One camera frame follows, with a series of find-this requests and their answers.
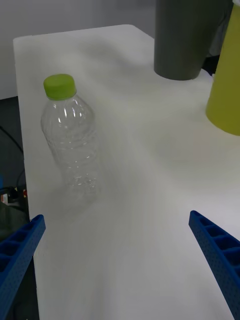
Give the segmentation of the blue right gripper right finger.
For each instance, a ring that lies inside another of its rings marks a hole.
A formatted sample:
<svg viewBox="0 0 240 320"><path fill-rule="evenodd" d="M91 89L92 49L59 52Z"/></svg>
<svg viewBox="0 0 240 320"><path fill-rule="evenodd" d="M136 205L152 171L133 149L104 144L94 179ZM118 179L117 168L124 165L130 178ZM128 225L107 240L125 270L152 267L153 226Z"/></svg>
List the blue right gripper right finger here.
<svg viewBox="0 0 240 320"><path fill-rule="evenodd" d="M240 320L240 241L192 210L188 225L235 320Z"/></svg>

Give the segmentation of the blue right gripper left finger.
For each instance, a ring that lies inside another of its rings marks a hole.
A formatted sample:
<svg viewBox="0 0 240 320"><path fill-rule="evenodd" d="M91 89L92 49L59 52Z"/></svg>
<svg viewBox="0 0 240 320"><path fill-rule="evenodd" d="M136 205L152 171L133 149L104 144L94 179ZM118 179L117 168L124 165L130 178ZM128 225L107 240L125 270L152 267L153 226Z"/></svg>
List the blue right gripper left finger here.
<svg viewBox="0 0 240 320"><path fill-rule="evenodd" d="M42 214L0 243L0 318L4 320L46 230Z"/></svg>

